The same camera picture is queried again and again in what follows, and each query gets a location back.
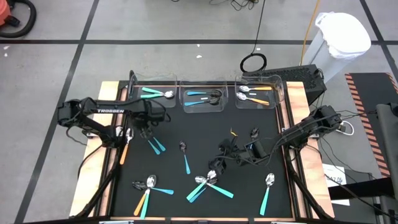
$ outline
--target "white cable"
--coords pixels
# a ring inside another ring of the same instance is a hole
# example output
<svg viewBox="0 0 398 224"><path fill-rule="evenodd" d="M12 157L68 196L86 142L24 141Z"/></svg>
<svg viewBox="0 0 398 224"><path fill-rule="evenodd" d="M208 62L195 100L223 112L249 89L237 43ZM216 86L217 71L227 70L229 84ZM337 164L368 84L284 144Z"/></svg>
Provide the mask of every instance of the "white cable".
<svg viewBox="0 0 398 224"><path fill-rule="evenodd" d="M351 129L353 130L353 132L352 133L345 133L345 132L343 132L343 131L340 131L340 130L336 130L337 132L340 132L341 134L345 134L345 135L347 135L347 136L352 136L352 135L354 135L354 132L355 132L355 129L354 129L354 126L350 123L350 122L348 122L348 121L343 121L343 122L341 122L341 126L344 126L344 123L347 123L350 127L351 127Z"/></svg>

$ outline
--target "white paper label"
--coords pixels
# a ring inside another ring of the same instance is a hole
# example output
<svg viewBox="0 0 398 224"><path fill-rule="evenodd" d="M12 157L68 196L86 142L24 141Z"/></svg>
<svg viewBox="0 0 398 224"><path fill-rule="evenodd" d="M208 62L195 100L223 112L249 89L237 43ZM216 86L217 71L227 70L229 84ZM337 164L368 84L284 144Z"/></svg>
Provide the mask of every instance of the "white paper label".
<svg viewBox="0 0 398 224"><path fill-rule="evenodd" d="M331 179L336 181L337 183L341 185L347 184L346 181L346 175L344 171L344 167L340 166L333 166L333 165L328 165L328 164L322 164L323 166L323 171L327 176L329 176ZM333 181L329 180L326 176L326 184L328 187L334 187L337 186L338 184L334 183ZM349 206L349 199L344 199L344 200L332 200L332 203L338 204L338 205L346 205Z"/></svg>

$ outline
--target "teal spoon handle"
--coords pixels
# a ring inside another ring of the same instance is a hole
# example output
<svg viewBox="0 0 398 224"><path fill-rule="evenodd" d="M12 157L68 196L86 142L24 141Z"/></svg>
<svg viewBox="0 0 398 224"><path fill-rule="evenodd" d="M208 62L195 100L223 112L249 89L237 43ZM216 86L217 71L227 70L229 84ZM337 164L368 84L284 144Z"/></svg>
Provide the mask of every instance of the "teal spoon handle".
<svg viewBox="0 0 398 224"><path fill-rule="evenodd" d="M163 96L163 94L155 93L155 94L141 95L140 97L144 98L144 99L149 99L149 98L155 98L155 97L160 97L160 96Z"/></svg>
<svg viewBox="0 0 398 224"><path fill-rule="evenodd" d="M187 170L187 174L191 174L191 170L189 169L189 165L188 165L187 156L185 154L184 154L184 158L185 158L185 169Z"/></svg>
<svg viewBox="0 0 398 224"><path fill-rule="evenodd" d="M229 192L229 191L227 191L227 190L224 190L224 189L222 189L222 188L220 188L220 187L217 187L217 186L215 186L215 185L213 185L213 184L207 183L207 185L209 185L211 188L217 190L218 192L224 194L224 195L227 196L227 197L230 197L230 198L233 198L233 197L234 197L234 194L232 194L231 192Z"/></svg>
<svg viewBox="0 0 398 224"><path fill-rule="evenodd" d="M260 208L260 215L264 215L266 213L266 208L267 208L267 201L268 201L268 192L269 192L269 187L267 187L266 194L264 195L264 199L262 199L262 204Z"/></svg>
<svg viewBox="0 0 398 224"><path fill-rule="evenodd" d="M157 155L159 155L160 154L159 150L149 140L148 140L148 142L149 142L150 146L152 146L152 148L154 149L155 153Z"/></svg>
<svg viewBox="0 0 398 224"><path fill-rule="evenodd" d="M144 207L142 208L141 216L139 217L140 219L145 219L145 215L147 213L147 207L148 207L148 200L149 200L149 192L148 192L147 196L145 197Z"/></svg>
<svg viewBox="0 0 398 224"><path fill-rule="evenodd" d="M157 143L157 145L160 147L160 150L162 151L166 151L166 148L154 137L155 142Z"/></svg>
<svg viewBox="0 0 398 224"><path fill-rule="evenodd" d="M193 190L188 196L187 196L187 200L191 200L191 198L193 198L193 196L195 196L195 194L198 193L198 191L204 186L206 182L202 182L198 187L195 188L195 190Z"/></svg>
<svg viewBox="0 0 398 224"><path fill-rule="evenodd" d="M160 192L167 193L167 194L169 194L169 195L174 194L174 190L157 189L157 188L155 188L155 187L152 187L151 189L158 190L158 191L160 191Z"/></svg>
<svg viewBox="0 0 398 224"><path fill-rule="evenodd" d="M193 95L203 95L206 94L206 92L195 92L195 91L189 91L187 93L188 96L193 96Z"/></svg>
<svg viewBox="0 0 398 224"><path fill-rule="evenodd" d="M194 202L200 194L202 194L205 190L207 189L207 187L205 187L203 190L199 191L199 193L195 194L195 196L193 196L193 198L191 198L191 200L189 200L190 203Z"/></svg>
<svg viewBox="0 0 398 224"><path fill-rule="evenodd" d="M142 87L142 90L148 93L159 93L159 94L163 94L161 91L157 91L157 90L153 90L150 88L146 88L146 87Z"/></svg>
<svg viewBox="0 0 398 224"><path fill-rule="evenodd" d="M204 103L204 101L188 102L188 103L184 103L184 106L191 106L191 105L195 105L195 104L199 104L199 103Z"/></svg>

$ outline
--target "wooden table frame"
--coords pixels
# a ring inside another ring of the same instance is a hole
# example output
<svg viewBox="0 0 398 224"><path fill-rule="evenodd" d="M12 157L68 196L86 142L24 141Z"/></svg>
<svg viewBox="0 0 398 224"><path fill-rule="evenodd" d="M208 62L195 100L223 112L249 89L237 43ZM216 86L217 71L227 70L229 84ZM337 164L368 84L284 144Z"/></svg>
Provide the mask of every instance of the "wooden table frame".
<svg viewBox="0 0 398 224"><path fill-rule="evenodd" d="M123 88L119 91L119 82L103 82L101 85L101 89L99 91L99 100L125 100L126 99L126 88ZM294 124L301 122L302 119L306 118L310 112L307 97L305 95L305 90L302 82L287 82L287 93L289 94L290 99L290 109L292 112L292 118ZM286 107L286 101L281 103L281 111L282 111L282 119L284 122L284 126L288 128L289 125L289 116L288 110ZM112 114L95 114L93 119L102 125L110 125L113 120ZM116 125L120 125L123 120L123 115L119 114L116 117ZM87 147L85 151L85 156L87 156L90 152L96 149L101 144L101 140L99 138L89 139L87 142ZM308 140L308 145L313 146L318 149L317 141L314 139ZM116 149L109 149L109 163L107 170L109 171L112 167L112 163L114 161L114 157L116 154ZM330 216L334 217L333 207L331 206L331 200L329 196L328 187L326 185L325 174L323 172L322 160L320 158L320 154L309 147L305 147L300 152L302 159L302 167L303 172L305 174L305 182L307 184L308 190L311 192L315 200L321 205L324 211L327 212ZM290 156L294 157L294 152L290 151ZM75 196L73 198L72 207L70 211L70 215L76 215L79 213L83 207L87 204L87 202L91 199L92 195L95 193L97 188L99 187L99 183L101 180L101 175L104 169L104 159L106 157L106 148L102 147L98 150L97 153L92 155L91 159L87 160L85 165L81 168L80 178L78 179L78 183L75 190ZM293 166L297 171L297 162L293 162ZM110 196L110 186L112 182L107 186L102 198L101 198L101 206L98 211L98 215L106 215ZM295 186L296 198L298 201L298 210L300 217L305 218L306 210L305 204L303 200L303 195L300 189ZM317 215L312 210L313 218L316 218ZM137 220L139 217L113 217L114 220ZM165 220L165 218L157 218L157 217L147 217L146 220ZM234 222L247 222L247 218L187 218L187 217L173 217L172 221L196 221L196 220L209 220L209 221L234 221ZM280 221L280 222L291 222L294 221L295 218L255 218L254 221L257 222L266 222L266 221Z"/></svg>

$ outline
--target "white trash can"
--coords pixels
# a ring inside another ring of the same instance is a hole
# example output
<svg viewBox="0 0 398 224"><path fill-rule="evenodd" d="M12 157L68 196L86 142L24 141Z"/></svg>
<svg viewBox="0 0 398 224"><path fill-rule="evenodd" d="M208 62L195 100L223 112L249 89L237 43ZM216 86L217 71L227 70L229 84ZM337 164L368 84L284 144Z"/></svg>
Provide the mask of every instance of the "white trash can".
<svg viewBox="0 0 398 224"><path fill-rule="evenodd" d="M347 13L319 13L319 31L307 49L302 65L322 69L326 83L371 47L371 39L357 18Z"/></svg>

